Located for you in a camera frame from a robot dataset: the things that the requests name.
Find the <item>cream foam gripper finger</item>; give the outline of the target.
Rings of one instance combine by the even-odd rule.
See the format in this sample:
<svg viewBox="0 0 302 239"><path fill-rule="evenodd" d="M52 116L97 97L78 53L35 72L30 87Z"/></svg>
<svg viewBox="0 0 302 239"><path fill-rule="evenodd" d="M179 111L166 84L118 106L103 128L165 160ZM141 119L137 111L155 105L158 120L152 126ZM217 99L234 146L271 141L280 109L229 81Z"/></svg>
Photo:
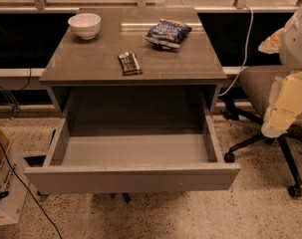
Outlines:
<svg viewBox="0 0 302 239"><path fill-rule="evenodd" d="M274 32L271 36L267 37L258 47L258 51L265 54L278 54L281 44L281 38L284 29L281 28Z"/></svg>
<svg viewBox="0 0 302 239"><path fill-rule="evenodd" d="M285 78L276 77L269 95L261 132L266 137L279 137L302 114L302 71Z"/></svg>

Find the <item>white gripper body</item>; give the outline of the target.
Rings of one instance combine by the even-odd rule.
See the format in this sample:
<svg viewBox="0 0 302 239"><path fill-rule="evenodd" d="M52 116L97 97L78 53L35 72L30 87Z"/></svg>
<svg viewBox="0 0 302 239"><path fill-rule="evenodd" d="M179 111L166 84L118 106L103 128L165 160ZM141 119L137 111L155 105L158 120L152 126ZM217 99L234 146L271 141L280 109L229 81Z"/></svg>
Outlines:
<svg viewBox="0 0 302 239"><path fill-rule="evenodd" d="M283 28L279 57L282 65L302 70L302 5Z"/></svg>

